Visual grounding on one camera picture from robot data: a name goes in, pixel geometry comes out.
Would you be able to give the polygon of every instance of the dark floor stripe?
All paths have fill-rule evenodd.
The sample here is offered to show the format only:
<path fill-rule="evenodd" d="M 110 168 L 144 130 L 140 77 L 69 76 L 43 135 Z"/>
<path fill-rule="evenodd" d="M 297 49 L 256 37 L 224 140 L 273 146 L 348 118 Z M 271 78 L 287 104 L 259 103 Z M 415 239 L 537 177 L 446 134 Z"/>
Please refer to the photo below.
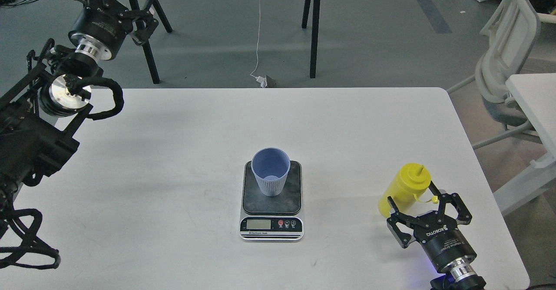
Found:
<path fill-rule="evenodd" d="M 448 26 L 432 0 L 417 0 L 417 2 L 436 33 L 452 33 L 450 26 Z"/>

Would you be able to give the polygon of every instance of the ribbed cup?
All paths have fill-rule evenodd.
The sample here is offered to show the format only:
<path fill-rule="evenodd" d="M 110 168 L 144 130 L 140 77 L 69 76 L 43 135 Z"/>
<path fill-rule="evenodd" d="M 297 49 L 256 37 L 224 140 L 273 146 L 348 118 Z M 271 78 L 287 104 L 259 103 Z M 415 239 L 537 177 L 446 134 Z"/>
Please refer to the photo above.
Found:
<path fill-rule="evenodd" d="M 274 197 L 279 195 L 286 185 L 290 158 L 280 149 L 262 149 L 254 155 L 251 170 L 262 193 Z"/>

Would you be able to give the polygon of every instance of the scale display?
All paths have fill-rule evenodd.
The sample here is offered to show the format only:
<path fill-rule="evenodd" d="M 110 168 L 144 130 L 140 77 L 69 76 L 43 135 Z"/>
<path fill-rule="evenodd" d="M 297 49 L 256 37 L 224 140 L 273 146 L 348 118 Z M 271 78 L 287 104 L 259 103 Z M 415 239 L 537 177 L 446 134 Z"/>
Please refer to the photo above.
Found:
<path fill-rule="evenodd" d="M 279 195 L 264 195 L 251 170 L 245 165 L 240 235 L 249 241 L 297 241 L 303 236 L 301 166 L 290 161 L 286 185 Z"/>

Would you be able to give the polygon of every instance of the yellow bottle cap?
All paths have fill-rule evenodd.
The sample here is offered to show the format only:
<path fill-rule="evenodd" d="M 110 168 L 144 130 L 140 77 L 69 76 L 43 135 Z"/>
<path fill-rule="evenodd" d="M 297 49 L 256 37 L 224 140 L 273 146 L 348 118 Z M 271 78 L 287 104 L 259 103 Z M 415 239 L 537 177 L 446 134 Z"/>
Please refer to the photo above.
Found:
<path fill-rule="evenodd" d="M 421 164 L 405 164 L 397 175 L 401 189 L 409 193 L 421 194 L 430 185 L 430 173 Z"/>

